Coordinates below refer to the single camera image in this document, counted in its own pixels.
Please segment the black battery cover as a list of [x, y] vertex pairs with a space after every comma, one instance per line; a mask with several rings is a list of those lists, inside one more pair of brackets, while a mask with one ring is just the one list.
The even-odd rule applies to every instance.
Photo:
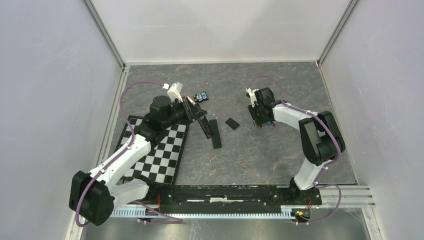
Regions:
[[231, 117], [225, 121], [225, 124], [228, 125], [232, 130], [237, 130], [240, 127], [240, 124]]

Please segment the black remote control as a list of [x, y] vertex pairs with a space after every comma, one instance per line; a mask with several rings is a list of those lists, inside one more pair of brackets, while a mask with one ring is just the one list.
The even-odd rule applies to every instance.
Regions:
[[205, 137], [209, 140], [212, 137], [213, 132], [211, 130], [208, 119], [206, 116], [202, 116], [197, 122], [199, 123]]

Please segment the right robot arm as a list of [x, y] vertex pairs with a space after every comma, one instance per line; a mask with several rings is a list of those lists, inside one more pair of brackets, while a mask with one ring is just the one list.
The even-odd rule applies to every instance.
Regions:
[[299, 172], [290, 180], [289, 199], [302, 204], [318, 183], [322, 170], [339, 160], [346, 145], [330, 111], [315, 112], [296, 107], [284, 100], [275, 100], [268, 88], [246, 88], [250, 99], [248, 111], [255, 126], [284, 123], [299, 131], [305, 159]]

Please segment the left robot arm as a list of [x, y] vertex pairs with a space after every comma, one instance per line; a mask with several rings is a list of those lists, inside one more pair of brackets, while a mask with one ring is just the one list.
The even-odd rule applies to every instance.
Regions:
[[72, 177], [68, 205], [75, 212], [76, 225], [100, 226], [122, 205], [137, 200], [153, 203], [157, 190], [143, 180], [134, 179], [122, 185], [117, 182], [163, 140], [168, 128], [204, 122], [206, 115], [207, 111], [188, 97], [181, 101], [164, 95], [155, 97], [140, 125], [128, 124], [131, 136], [123, 146], [89, 172], [80, 170]]

